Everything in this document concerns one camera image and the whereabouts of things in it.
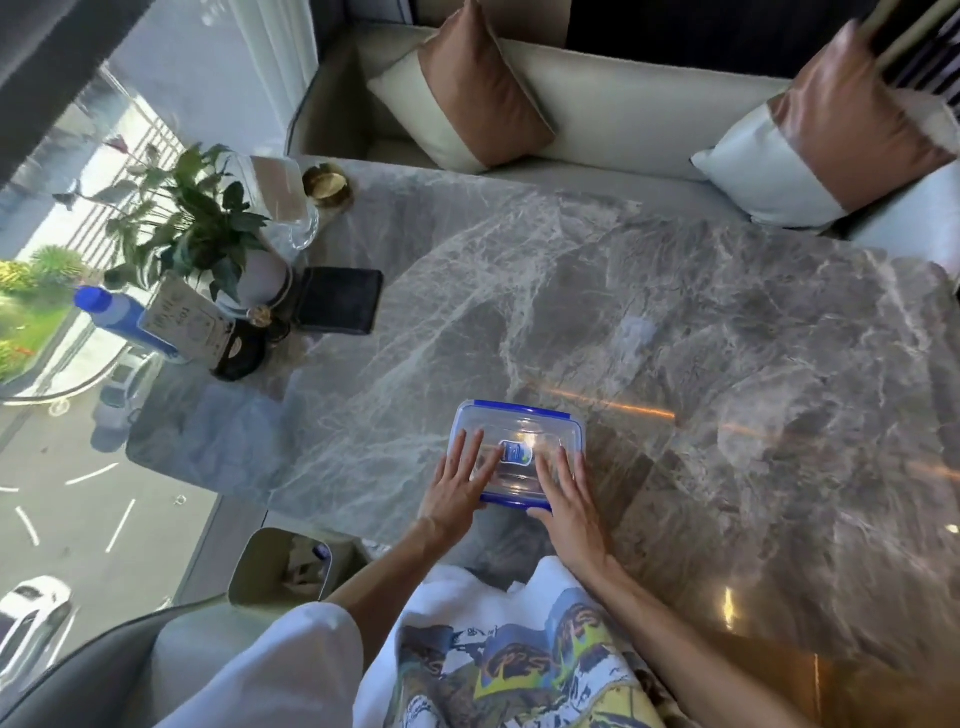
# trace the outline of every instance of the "menu card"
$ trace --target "menu card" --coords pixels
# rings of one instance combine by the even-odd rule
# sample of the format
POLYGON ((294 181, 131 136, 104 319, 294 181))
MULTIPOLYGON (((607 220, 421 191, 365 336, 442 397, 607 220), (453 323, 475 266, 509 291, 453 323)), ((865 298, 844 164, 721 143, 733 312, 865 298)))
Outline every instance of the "menu card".
POLYGON ((185 359, 216 369, 224 356, 233 319, 185 280, 167 274, 140 317, 140 328, 158 336, 185 359))

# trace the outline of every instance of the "white sofa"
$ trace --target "white sofa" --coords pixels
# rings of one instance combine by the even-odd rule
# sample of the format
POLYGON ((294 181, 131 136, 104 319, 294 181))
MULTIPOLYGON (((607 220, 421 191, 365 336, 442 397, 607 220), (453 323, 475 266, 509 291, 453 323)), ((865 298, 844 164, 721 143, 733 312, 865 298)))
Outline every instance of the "white sofa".
MULTIPOLYGON (((366 88, 368 79, 435 32, 403 25, 360 25, 344 32, 324 49, 320 71, 291 124, 288 153, 435 168, 366 88)), ((747 219, 689 159, 716 144, 734 122, 788 81, 500 43, 557 139, 538 156, 488 176, 613 195, 710 220, 747 219)), ((942 101, 898 93, 911 95, 910 113, 929 135, 960 152, 960 130, 942 101)), ((933 260, 956 279, 960 199, 951 208, 944 208, 944 202, 960 190, 960 164, 951 167, 940 174, 948 180, 921 182, 863 216, 852 243, 933 260)))

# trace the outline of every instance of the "blue bottle cap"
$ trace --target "blue bottle cap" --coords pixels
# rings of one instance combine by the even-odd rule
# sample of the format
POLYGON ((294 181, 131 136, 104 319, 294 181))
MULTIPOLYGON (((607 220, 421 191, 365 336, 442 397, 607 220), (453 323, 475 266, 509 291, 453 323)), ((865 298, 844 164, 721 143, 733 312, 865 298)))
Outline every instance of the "blue bottle cap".
POLYGON ((87 313, 103 313, 112 301, 112 293, 95 285, 82 285, 73 294, 73 304, 87 313))

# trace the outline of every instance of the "car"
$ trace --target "car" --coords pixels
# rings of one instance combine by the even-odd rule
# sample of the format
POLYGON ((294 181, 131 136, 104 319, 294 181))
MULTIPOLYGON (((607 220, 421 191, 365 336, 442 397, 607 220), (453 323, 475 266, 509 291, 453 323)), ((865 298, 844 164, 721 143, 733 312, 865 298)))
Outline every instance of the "car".
POLYGON ((140 416, 143 402, 150 393, 150 385, 154 383, 162 364, 159 353, 140 347, 131 347, 120 355, 113 371, 104 381, 100 401, 93 410, 93 422, 97 429, 107 430, 113 435, 104 439, 116 441, 119 438, 119 445, 127 439, 126 435, 140 416))
POLYGON ((55 576, 38 576, 0 599, 0 693, 26 686, 43 650, 70 616, 70 596, 70 587, 55 576))

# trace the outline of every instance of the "curtain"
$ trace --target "curtain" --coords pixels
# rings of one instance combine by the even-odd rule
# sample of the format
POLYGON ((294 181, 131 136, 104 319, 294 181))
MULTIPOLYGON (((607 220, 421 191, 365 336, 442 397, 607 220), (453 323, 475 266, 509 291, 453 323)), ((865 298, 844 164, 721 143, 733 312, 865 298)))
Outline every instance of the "curtain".
POLYGON ((319 67, 309 0, 229 0, 276 114, 286 127, 319 67))

